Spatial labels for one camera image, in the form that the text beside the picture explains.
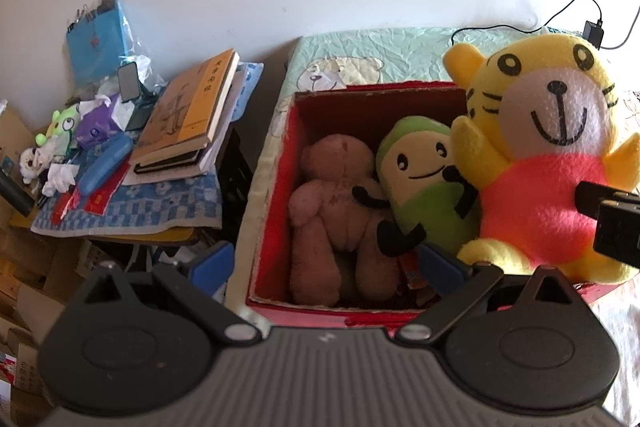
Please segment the small white plush toy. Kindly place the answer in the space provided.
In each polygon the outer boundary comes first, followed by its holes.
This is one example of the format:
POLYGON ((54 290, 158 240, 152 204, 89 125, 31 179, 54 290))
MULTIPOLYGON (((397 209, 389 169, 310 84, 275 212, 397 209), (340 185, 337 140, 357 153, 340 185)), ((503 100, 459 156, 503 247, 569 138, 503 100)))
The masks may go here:
POLYGON ((24 185, 29 185, 49 168, 51 154, 43 147, 29 147, 20 155, 18 165, 24 185))

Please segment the small black mirror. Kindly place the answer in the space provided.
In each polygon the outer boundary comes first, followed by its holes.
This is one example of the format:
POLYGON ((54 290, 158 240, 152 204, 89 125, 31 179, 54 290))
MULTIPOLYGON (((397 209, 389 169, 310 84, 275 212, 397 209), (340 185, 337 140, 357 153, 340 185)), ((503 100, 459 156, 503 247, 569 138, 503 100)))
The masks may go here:
POLYGON ((117 71, 117 79, 122 101, 130 102, 139 98, 141 88, 136 62, 129 62, 120 66, 117 71))

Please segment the blue plastic bag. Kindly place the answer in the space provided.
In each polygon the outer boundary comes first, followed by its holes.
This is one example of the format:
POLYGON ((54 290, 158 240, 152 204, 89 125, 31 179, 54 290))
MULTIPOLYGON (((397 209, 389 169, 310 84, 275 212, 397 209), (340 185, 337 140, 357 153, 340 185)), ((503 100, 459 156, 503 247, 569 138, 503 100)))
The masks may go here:
POLYGON ((66 48, 76 90, 115 76, 128 63, 137 65, 141 81, 151 74, 151 59, 134 35, 119 0, 84 4, 67 25, 66 48))

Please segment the blue glasses case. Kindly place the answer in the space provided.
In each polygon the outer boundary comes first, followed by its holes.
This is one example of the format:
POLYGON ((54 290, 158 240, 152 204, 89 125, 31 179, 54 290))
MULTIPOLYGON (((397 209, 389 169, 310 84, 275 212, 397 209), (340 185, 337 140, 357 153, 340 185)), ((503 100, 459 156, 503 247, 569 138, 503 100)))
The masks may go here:
POLYGON ((100 188, 129 157, 134 141, 126 133, 113 135, 101 144, 102 154, 87 167, 78 182, 81 196, 88 197, 100 188))

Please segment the black charger adapter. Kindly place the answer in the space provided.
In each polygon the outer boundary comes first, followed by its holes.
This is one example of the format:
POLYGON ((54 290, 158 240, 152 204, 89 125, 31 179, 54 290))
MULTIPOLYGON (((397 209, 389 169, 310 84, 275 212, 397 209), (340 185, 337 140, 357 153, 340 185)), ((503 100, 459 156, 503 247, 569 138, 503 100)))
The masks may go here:
POLYGON ((591 20, 585 21, 585 26, 582 30, 582 38, 584 40, 588 41, 594 48, 600 49, 603 36, 602 20, 598 20, 597 22, 592 22, 591 20))

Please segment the green frog figurine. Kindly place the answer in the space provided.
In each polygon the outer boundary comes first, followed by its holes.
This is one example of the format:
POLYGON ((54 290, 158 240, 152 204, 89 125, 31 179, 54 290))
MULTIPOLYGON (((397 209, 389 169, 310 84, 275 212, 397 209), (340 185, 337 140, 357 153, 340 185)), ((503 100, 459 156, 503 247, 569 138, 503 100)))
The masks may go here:
POLYGON ((80 113, 77 104, 63 110, 55 110, 47 131, 38 133, 35 136, 35 143, 38 147, 50 147, 54 156, 65 157, 72 147, 74 133, 79 123, 80 113))

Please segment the yellow cover book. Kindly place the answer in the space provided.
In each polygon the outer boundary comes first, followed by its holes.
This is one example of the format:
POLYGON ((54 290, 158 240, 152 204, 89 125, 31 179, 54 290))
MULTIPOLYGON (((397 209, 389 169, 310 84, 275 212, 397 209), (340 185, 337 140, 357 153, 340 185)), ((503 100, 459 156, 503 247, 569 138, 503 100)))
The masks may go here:
POLYGON ((171 80, 139 136, 132 163, 151 165, 212 144, 239 60, 228 49, 171 80))

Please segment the black notebook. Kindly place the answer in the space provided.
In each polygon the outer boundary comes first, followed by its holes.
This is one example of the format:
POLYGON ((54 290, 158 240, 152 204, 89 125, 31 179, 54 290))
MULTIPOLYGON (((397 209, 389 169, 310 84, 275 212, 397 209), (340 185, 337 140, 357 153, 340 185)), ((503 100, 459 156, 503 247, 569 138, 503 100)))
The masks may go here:
POLYGON ((152 164, 134 166, 134 173, 142 174, 148 172, 164 171, 180 167, 190 167, 197 164, 205 153, 205 148, 194 150, 193 152, 184 153, 179 156, 167 158, 160 161, 152 162, 152 164))

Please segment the green bean plush toy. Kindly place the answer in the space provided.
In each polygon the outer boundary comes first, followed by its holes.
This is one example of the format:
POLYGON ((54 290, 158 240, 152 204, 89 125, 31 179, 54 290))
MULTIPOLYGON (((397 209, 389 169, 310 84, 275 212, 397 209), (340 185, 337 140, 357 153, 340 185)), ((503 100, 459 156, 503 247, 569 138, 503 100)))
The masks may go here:
POLYGON ((378 249, 399 257, 421 244, 456 255, 480 229, 477 189, 454 165, 450 128, 424 116, 398 120, 375 157, 384 196, 356 185, 352 196, 393 219, 376 228, 378 249))

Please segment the blue checkered cloth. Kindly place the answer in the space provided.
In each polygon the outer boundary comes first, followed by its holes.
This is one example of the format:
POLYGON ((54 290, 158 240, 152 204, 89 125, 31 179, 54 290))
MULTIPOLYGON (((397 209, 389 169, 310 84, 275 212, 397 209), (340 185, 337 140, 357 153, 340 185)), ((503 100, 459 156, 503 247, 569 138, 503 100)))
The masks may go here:
POLYGON ((52 198, 43 206, 30 231, 53 237, 116 236, 222 225, 222 195, 214 169, 181 180, 119 185, 102 213, 80 202, 60 223, 53 222, 57 202, 52 198))

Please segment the green cartoon bed sheet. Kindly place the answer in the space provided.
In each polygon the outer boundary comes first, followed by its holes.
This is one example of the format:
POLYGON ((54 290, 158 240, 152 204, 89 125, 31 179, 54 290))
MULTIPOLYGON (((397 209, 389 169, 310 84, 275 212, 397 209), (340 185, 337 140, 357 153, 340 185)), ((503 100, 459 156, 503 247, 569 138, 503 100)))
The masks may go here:
MULTIPOLYGON (((300 40, 284 80, 283 104, 274 120, 274 130, 266 142, 259 171, 252 185, 235 256, 236 268, 229 283, 227 306, 246 319, 252 319, 259 313, 248 304, 247 295, 252 283, 257 246, 262 237, 264 214, 276 176, 284 124, 296 94, 377 84, 453 82, 442 59, 455 44, 472 44, 489 56, 520 40, 510 39, 490 44, 484 34, 477 34, 468 41, 451 42, 444 36, 426 41, 421 31, 393 29, 325 34, 300 40)), ((620 97, 620 80, 614 76, 601 52, 597 51, 620 97)), ((390 311, 407 311, 409 319, 418 313, 410 293, 412 281, 421 280, 434 291, 420 270, 419 258, 418 253, 411 253, 399 260, 401 283, 396 295, 386 303, 390 311)))

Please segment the pink teddy bear plush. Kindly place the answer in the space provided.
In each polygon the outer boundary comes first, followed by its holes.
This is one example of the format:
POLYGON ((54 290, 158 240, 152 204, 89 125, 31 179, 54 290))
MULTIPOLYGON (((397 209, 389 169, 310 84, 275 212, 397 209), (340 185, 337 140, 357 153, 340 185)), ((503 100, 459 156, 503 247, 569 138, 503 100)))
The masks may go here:
POLYGON ((376 229, 390 217, 374 179, 374 155, 350 135, 331 134, 303 150, 306 182, 288 201, 292 232, 290 293, 308 307, 378 305, 400 286, 398 261, 378 249, 376 229))

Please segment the yellow tiger plush toy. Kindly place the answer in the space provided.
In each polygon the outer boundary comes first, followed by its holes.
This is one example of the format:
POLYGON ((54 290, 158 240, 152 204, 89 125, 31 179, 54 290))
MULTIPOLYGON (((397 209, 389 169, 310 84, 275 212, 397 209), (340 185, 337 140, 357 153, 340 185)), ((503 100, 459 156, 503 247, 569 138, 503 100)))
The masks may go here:
POLYGON ((588 41, 538 35, 484 55, 457 43, 442 59, 466 94, 451 125, 454 163, 480 195, 480 233, 459 258, 529 274, 554 265, 574 283, 617 285, 637 269, 597 253, 596 222, 580 213, 582 182, 631 191, 639 137, 617 140, 615 83, 588 41))

